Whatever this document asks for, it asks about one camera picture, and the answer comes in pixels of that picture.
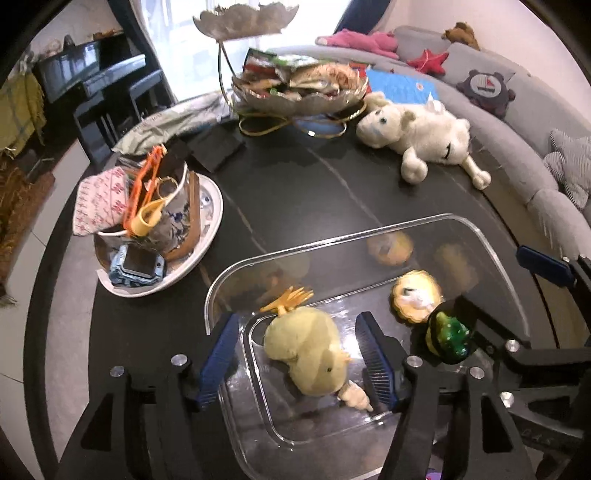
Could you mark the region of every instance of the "brown teddy bear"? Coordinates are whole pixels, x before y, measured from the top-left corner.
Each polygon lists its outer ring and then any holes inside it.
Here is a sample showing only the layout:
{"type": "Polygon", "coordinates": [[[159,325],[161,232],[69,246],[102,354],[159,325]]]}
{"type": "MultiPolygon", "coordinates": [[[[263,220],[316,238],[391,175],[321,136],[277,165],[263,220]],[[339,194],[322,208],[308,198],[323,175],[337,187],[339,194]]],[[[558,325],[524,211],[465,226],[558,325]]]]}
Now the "brown teddy bear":
{"type": "Polygon", "coordinates": [[[465,22],[456,23],[454,28],[451,30],[446,30],[441,37],[443,39],[448,39],[452,43],[460,42],[464,45],[474,48],[475,50],[480,50],[480,46],[478,45],[474,35],[474,30],[472,30],[472,27],[465,22]]]}

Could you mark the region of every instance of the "gold wire stand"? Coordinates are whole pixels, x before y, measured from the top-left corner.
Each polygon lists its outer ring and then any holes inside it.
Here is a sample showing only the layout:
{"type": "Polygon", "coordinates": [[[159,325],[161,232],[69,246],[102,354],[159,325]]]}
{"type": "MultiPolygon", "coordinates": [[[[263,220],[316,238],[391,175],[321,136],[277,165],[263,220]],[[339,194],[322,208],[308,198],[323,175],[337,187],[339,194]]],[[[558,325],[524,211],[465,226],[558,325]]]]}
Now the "gold wire stand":
{"type": "Polygon", "coordinates": [[[218,45],[217,78],[219,79],[220,90],[222,91],[222,95],[224,97],[224,100],[228,104],[228,107],[230,107],[230,110],[232,110],[234,113],[236,113],[240,117],[240,121],[238,122],[238,128],[240,128],[240,132],[242,132],[244,135],[247,135],[249,137],[261,137],[263,135],[267,135],[267,134],[270,134],[271,132],[279,130],[280,128],[283,128],[286,125],[294,125],[300,131],[304,132],[305,134],[307,134],[311,137],[336,138],[336,137],[340,137],[341,135],[343,135],[347,131],[347,122],[350,122],[354,118],[357,118],[367,108],[365,101],[363,101],[363,104],[361,104],[361,106],[359,107],[359,109],[357,111],[355,111],[354,113],[352,113],[351,115],[349,115],[347,117],[336,118],[336,119],[331,119],[331,118],[323,119],[323,118],[315,118],[315,117],[309,118],[309,117],[303,117],[303,116],[294,116],[294,117],[288,118],[288,117],[281,116],[281,115],[274,115],[273,113],[241,112],[235,108],[234,102],[232,101],[232,99],[228,98],[228,94],[226,93],[226,89],[224,88],[223,79],[222,79],[222,56],[224,56],[224,58],[226,59],[226,63],[228,64],[228,67],[230,67],[230,71],[232,72],[232,75],[236,76],[236,72],[234,72],[234,69],[232,68],[232,63],[230,63],[230,59],[228,58],[228,52],[226,52],[226,48],[223,45],[223,41],[218,41],[217,45],[218,45]],[[273,125],[273,127],[267,128],[265,130],[249,130],[249,129],[245,128],[244,123],[251,118],[276,118],[279,121],[276,125],[273,125]],[[300,122],[315,123],[315,124],[340,125],[341,129],[337,133],[334,133],[334,134],[321,134],[316,131],[308,129],[308,128],[304,127],[303,125],[300,125],[300,122]]]}

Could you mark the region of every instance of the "star-shaped pillow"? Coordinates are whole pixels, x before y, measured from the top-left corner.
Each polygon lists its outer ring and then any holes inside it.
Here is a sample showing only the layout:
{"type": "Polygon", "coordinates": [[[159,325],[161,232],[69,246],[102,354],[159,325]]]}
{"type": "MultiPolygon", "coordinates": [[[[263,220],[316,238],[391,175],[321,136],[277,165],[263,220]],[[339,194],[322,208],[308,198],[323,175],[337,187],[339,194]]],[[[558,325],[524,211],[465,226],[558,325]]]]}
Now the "star-shaped pillow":
{"type": "Polygon", "coordinates": [[[407,61],[411,67],[417,69],[418,72],[433,75],[445,75],[445,70],[441,64],[447,60],[449,52],[434,54],[431,50],[423,50],[423,55],[415,60],[407,61]]]}
{"type": "Polygon", "coordinates": [[[591,192],[591,137],[574,140],[560,130],[550,132],[553,152],[544,165],[564,189],[564,193],[582,210],[591,192]]]}

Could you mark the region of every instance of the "red star pillow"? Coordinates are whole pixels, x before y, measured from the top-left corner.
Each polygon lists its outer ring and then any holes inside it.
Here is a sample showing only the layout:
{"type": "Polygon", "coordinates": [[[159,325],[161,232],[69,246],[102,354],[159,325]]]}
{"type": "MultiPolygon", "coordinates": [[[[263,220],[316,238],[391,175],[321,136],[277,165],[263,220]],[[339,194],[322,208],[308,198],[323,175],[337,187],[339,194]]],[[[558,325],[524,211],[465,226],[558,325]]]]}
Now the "red star pillow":
{"type": "Polygon", "coordinates": [[[431,50],[423,50],[423,55],[415,60],[407,61],[411,67],[417,69],[418,72],[433,74],[433,75],[445,75],[445,70],[441,64],[447,60],[449,52],[443,52],[435,55],[431,50]]]}

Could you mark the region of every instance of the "yellow blanket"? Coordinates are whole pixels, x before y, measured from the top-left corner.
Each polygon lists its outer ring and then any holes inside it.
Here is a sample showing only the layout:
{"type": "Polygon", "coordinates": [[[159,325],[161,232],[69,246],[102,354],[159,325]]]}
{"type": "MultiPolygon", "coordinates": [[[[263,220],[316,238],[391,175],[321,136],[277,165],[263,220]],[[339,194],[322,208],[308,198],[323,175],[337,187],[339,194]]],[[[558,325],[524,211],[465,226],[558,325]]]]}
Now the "yellow blanket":
{"type": "Polygon", "coordinates": [[[43,90],[35,76],[27,73],[6,81],[0,89],[0,150],[13,148],[12,155],[18,155],[35,132],[43,144],[45,123],[43,90]]]}

